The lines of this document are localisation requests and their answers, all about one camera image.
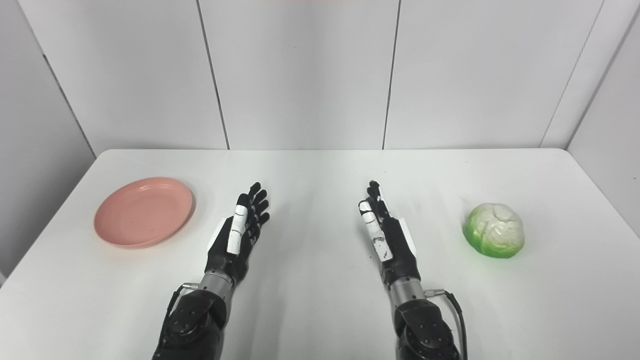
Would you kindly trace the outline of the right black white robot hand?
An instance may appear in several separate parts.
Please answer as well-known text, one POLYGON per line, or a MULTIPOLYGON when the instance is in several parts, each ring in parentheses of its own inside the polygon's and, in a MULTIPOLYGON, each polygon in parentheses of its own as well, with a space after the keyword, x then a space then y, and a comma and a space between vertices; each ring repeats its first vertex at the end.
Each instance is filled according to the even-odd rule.
POLYGON ((391 216, 380 184, 371 180, 366 193, 367 198, 359 201, 358 210, 380 262, 382 283, 390 289, 398 280, 420 280, 416 256, 402 224, 391 216))

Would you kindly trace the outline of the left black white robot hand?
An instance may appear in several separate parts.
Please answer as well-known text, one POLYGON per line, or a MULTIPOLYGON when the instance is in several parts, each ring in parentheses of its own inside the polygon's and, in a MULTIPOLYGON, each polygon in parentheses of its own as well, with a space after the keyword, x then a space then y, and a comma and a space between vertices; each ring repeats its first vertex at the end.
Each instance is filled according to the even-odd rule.
POLYGON ((238 196, 234 213, 223 218, 212 237, 205 273, 222 275, 233 287, 249 271, 249 258, 258 243, 262 227, 270 219, 268 192, 260 182, 238 196))

